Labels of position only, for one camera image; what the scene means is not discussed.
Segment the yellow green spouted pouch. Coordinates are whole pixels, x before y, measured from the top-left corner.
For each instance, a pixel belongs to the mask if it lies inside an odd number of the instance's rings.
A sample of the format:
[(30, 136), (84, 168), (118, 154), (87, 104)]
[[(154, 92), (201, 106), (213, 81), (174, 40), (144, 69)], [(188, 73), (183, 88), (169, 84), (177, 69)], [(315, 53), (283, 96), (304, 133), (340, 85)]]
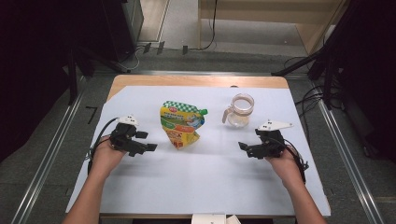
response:
[(195, 105), (166, 101), (160, 109), (161, 125), (172, 145), (181, 149), (200, 138), (196, 130), (205, 124), (207, 113)]

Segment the white paper sheet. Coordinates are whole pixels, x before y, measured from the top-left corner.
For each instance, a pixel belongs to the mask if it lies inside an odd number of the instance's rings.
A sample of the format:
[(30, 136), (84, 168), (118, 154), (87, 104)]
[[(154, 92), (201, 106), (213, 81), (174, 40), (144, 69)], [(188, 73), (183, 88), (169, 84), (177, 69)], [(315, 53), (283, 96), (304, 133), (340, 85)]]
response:
[[(265, 160), (248, 157), (241, 143), (256, 145), (256, 128), (267, 120), (283, 121), (282, 135), (301, 153), (309, 167), (306, 186), (319, 211), (331, 212), (318, 170), (292, 100), (290, 90), (247, 88), (255, 101), (247, 127), (222, 123), (226, 107), (238, 88), (128, 86), (112, 96), (102, 110), (97, 133), (111, 133), (115, 118), (134, 115), (139, 130), (156, 150), (126, 156), (107, 179), (101, 212), (107, 215), (190, 215), (200, 213), (238, 216), (287, 217), (290, 197)], [(169, 141), (160, 123), (166, 101), (207, 110), (197, 142), (182, 149)]]

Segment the black metal stand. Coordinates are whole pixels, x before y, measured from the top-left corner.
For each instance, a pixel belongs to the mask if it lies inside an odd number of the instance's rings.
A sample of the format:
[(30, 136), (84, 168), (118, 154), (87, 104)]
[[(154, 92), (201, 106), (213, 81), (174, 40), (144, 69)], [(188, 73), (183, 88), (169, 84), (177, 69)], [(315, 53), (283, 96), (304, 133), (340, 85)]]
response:
[(90, 49), (79, 46), (70, 47), (67, 53), (67, 74), (69, 81), (70, 105), (73, 104), (78, 97), (77, 69), (81, 71), (84, 77), (92, 77), (94, 73), (92, 60), (101, 63), (115, 72), (123, 72), (123, 70), (118, 65), (115, 65), (113, 62), (96, 54)]

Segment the metal floor rail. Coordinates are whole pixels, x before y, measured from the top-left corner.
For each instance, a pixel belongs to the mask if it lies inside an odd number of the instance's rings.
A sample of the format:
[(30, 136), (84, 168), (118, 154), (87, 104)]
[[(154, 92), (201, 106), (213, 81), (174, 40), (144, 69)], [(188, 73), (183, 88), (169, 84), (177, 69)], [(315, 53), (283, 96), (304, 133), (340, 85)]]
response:
[(26, 224), (28, 217), (35, 205), (35, 202), (42, 190), (47, 176), (50, 172), (51, 166), (54, 163), (59, 149), (64, 141), (64, 138), (69, 130), (74, 116), (78, 111), (78, 107), (81, 102), (83, 92), (79, 93), (74, 102), (66, 108), (64, 116), (55, 132), (49, 146), (44, 154), (42, 161), (40, 162), (35, 175), (25, 191), (21, 203), (18, 207), (11, 224)]
[(368, 222), (370, 224), (386, 224), (381, 212), (379, 211), (379, 207), (375, 202), (375, 198), (369, 190), (366, 181), (364, 180), (361, 171), (349, 150), (347, 141), (339, 128), (333, 112), (322, 102), (319, 103), (319, 108), (330, 130), (337, 151), (346, 167), (346, 172), (348, 173), (351, 183), (361, 202), (361, 206), (367, 216)]

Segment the wooden shelf unit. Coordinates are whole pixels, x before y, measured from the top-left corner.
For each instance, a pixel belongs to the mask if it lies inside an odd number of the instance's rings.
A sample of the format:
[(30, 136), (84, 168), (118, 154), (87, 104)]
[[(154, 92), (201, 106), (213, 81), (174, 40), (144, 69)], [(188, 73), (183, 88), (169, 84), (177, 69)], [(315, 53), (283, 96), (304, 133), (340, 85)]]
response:
[(343, 15), (348, 0), (198, 0), (198, 21), (216, 18), (228, 21), (269, 21), (294, 23), (312, 54), (331, 25)]

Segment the black tripod stand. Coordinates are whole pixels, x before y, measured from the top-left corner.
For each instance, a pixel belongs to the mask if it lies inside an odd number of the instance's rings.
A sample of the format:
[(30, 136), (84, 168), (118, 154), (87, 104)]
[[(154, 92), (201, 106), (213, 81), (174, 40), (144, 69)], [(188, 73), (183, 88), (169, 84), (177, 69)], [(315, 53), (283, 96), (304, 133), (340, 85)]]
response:
[(335, 74), (336, 70), (336, 56), (340, 52), (342, 40), (347, 37), (348, 30), (351, 28), (356, 11), (358, 10), (360, 4), (361, 0), (350, 0), (349, 5), (346, 7), (346, 12), (335, 26), (329, 38), (325, 41), (324, 46), (321, 47), (317, 52), (280, 71), (272, 73), (272, 76), (284, 77), (303, 65), (314, 62), (307, 75), (311, 80), (317, 80), (322, 73), (325, 74), (323, 101), (328, 109), (332, 109), (331, 88), (332, 76)]

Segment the wooden table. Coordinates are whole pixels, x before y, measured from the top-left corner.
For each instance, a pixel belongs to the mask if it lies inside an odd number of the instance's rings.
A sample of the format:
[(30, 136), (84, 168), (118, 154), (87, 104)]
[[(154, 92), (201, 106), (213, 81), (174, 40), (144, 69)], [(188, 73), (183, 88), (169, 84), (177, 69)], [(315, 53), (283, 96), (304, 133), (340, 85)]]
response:
[[(118, 76), (115, 78), (109, 99), (128, 86), (164, 86), (164, 87), (203, 87), (203, 88), (238, 88), (246, 93), (247, 88), (289, 89), (287, 81), (282, 77), (190, 77), (190, 76)], [(107, 215), (104, 217), (137, 217), (137, 218), (187, 218), (190, 215)]]

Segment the person's left hand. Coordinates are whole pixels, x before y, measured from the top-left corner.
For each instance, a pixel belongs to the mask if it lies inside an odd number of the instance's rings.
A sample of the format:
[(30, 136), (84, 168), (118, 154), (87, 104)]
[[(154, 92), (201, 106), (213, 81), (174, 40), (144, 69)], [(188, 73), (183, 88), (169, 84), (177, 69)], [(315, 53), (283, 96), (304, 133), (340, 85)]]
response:
[(125, 151), (116, 150), (111, 145), (108, 136), (102, 137), (100, 139), (100, 144), (94, 152), (89, 177), (106, 180), (110, 173), (118, 166), (125, 154)]

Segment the person's right hand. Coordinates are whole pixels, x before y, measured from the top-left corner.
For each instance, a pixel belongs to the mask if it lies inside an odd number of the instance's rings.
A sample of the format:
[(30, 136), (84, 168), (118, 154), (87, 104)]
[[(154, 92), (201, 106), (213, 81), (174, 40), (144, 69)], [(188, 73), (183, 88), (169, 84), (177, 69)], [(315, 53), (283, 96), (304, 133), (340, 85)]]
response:
[(267, 157), (266, 160), (272, 165), (287, 190), (301, 189), (304, 186), (299, 168), (287, 150), (284, 150), (278, 158)]

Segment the white box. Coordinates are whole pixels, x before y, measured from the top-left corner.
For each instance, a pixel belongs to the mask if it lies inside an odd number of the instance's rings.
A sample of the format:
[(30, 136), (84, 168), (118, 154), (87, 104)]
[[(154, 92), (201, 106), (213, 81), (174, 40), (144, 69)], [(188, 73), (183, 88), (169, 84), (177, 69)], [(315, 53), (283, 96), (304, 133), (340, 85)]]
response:
[(193, 214), (191, 224), (241, 224), (236, 216), (226, 217), (224, 214)]

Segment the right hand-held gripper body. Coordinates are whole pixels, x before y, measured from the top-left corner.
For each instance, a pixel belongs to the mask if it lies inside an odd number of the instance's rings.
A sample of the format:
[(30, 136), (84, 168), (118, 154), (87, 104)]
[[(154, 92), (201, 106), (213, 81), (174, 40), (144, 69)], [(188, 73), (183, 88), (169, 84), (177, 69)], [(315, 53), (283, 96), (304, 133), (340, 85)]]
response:
[(286, 148), (285, 139), (281, 134), (282, 129), (291, 128), (292, 123), (268, 119), (257, 129), (265, 131), (264, 136), (259, 136), (261, 143), (248, 146), (247, 155), (251, 158), (264, 159), (267, 157), (278, 158)]

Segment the black cabinet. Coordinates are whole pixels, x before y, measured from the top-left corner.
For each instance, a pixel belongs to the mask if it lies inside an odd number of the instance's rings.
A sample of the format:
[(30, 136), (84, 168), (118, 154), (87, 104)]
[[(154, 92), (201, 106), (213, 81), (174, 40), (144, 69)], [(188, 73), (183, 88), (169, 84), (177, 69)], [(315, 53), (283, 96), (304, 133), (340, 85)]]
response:
[(112, 59), (124, 60), (136, 51), (144, 22), (140, 0), (102, 0), (109, 30)]

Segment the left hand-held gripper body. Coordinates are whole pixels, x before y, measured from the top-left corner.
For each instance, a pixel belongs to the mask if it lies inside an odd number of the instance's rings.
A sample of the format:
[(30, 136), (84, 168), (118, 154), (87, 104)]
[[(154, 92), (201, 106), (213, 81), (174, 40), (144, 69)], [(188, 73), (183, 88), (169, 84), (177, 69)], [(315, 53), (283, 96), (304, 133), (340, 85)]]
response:
[(138, 121), (133, 115), (117, 118), (118, 124), (110, 135), (110, 143), (116, 150), (124, 150), (130, 156), (135, 154), (143, 154), (147, 150), (147, 146), (143, 143), (133, 140), (136, 132)]

